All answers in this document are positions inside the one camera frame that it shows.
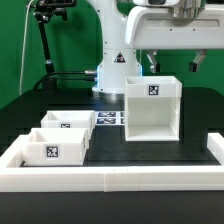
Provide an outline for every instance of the white box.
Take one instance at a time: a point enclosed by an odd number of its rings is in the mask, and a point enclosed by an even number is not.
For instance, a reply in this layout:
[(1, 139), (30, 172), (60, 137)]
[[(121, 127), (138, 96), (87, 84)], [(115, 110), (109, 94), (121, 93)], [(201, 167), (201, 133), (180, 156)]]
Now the white box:
[(182, 84), (173, 76), (128, 77), (127, 141), (178, 141)]
[(23, 144), (26, 166), (82, 165), (89, 148), (85, 128), (33, 128)]
[(92, 110), (47, 111), (41, 120), (42, 128), (87, 128), (89, 139), (95, 128), (95, 112)]

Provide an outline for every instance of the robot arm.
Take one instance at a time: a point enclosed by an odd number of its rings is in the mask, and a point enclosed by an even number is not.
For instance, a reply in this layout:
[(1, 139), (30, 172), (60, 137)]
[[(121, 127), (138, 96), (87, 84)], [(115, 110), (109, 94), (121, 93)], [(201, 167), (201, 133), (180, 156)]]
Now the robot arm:
[[(206, 56), (206, 49), (224, 48), (223, 5), (206, 5), (204, 9), (199, 9), (198, 16), (194, 15), (192, 18), (184, 14), (174, 16), (173, 6), (149, 7), (148, 0), (134, 2), (144, 6), (133, 8), (128, 17), (126, 43), (132, 48), (150, 51), (195, 49), (197, 56), (189, 64), (191, 72), (199, 70), (199, 65)], [(149, 54), (148, 57), (153, 61), (152, 72), (158, 71), (154, 66), (158, 63), (153, 55)]]

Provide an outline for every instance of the green backdrop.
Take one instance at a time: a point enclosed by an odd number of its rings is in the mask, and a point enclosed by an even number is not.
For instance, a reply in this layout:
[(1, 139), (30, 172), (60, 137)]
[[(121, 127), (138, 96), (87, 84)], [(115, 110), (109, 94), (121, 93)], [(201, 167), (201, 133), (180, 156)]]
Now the green backdrop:
[[(26, 0), (3, 1), (0, 7), (0, 108), (19, 96), (22, 43)], [(133, 5), (119, 3), (128, 14)], [(102, 38), (99, 19), (93, 8), (79, 0), (78, 6), (68, 9), (69, 20), (53, 17), (46, 25), (49, 45), (56, 70), (95, 69), (102, 59)], [(30, 13), (23, 92), (32, 89), (45, 74), (44, 57), (35, 18)], [(224, 51), (210, 50), (200, 72), (188, 72), (188, 63), (195, 57), (192, 51), (160, 51), (162, 75), (175, 75), (185, 87), (209, 87), (224, 94)], [(149, 62), (143, 52), (144, 75), (151, 75)], [(87, 82), (60, 82), (60, 88), (91, 87)]]

